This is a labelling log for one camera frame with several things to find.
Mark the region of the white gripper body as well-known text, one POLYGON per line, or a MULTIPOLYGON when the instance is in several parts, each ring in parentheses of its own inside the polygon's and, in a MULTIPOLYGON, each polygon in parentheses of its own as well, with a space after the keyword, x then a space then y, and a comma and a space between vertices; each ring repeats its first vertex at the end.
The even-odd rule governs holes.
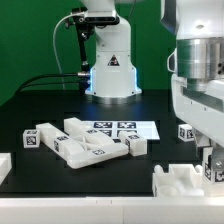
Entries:
POLYGON ((171 78, 176 116, 203 135, 224 147, 224 79, 206 84, 204 93, 186 89, 186 79, 171 78))

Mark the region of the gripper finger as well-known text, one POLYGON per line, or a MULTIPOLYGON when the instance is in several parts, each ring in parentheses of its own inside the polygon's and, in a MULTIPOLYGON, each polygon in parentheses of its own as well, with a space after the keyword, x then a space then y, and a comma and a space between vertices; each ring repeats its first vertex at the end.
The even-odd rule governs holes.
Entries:
POLYGON ((205 160, 213 150, 211 139, 196 129, 193 130, 193 136, 196 146, 196 156, 200 160, 205 160))

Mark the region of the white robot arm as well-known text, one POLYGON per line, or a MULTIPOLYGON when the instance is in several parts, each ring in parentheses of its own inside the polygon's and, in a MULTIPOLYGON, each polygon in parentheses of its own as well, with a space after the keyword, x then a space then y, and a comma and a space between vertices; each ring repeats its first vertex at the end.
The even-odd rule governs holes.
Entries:
MULTIPOLYGON (((129 56, 130 25, 116 2, 80 0, 96 32, 96 62, 86 94, 109 103, 141 93, 129 56)), ((176 36, 167 60, 175 114, 193 127, 196 145, 224 157, 224 0, 161 0, 161 22, 176 36)))

